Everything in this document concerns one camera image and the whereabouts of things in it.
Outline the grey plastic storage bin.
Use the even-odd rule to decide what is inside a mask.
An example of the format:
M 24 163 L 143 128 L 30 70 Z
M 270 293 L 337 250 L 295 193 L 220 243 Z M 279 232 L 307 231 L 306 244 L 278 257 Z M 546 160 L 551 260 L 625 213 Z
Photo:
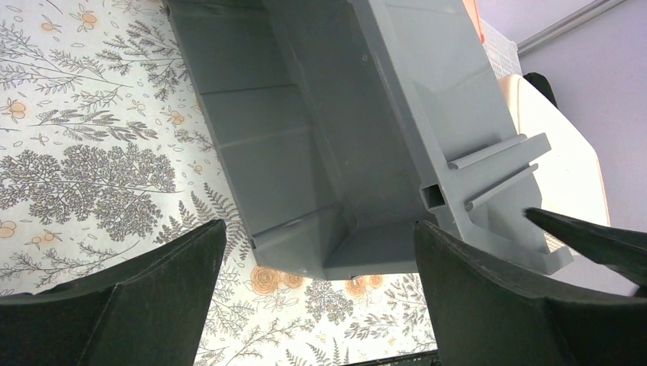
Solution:
M 544 133 L 517 132 L 461 1 L 167 1 L 258 265 L 417 271 L 414 227 L 550 275 L 523 216 Z

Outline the pink perforated plastic basket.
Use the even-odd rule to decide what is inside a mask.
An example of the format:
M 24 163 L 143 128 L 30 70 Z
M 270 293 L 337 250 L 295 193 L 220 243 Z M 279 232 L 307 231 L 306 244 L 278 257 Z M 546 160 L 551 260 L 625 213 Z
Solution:
M 479 11 L 478 11 L 478 3 L 476 0 L 463 0 L 463 4 L 465 6 L 465 10 L 468 13 L 468 16 L 470 17 L 473 26 L 475 28 L 475 31 L 481 41 L 481 43 L 485 42 L 485 36 L 484 32 L 482 30 L 481 26 L 481 19 L 479 16 Z

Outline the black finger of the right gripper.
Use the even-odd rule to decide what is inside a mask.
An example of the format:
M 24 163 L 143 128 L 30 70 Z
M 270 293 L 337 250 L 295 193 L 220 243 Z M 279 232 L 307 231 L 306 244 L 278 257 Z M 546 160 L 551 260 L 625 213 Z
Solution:
M 646 287 L 646 234 L 528 207 L 523 215 L 584 257 Z

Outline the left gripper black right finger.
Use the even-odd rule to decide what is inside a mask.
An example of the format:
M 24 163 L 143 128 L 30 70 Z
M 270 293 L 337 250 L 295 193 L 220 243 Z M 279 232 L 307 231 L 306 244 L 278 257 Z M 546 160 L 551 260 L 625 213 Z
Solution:
M 428 222 L 414 249 L 444 365 L 644 365 L 646 301 L 574 286 Z

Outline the white perforated plastic basket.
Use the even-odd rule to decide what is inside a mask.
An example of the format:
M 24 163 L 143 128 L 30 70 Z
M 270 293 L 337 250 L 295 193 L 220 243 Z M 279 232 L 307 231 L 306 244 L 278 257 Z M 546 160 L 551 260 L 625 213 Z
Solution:
M 522 75 L 517 44 L 481 19 L 484 35 L 484 50 L 497 79 L 517 74 Z

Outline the cream plastic laundry basket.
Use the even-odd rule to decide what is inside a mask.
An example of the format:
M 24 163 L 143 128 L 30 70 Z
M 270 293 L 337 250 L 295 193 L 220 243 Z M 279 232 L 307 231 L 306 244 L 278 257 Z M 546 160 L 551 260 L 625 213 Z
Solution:
M 593 146 L 568 118 L 524 77 L 497 80 L 519 134 L 544 133 L 551 150 L 534 162 L 541 208 L 602 226 L 610 215 L 599 159 Z

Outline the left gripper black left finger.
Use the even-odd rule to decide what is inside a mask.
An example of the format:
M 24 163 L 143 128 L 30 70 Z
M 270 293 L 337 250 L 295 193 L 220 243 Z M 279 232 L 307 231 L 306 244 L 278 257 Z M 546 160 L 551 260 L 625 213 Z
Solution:
M 142 255 L 1 299 L 3 365 L 191 365 L 226 248 L 212 220 Z

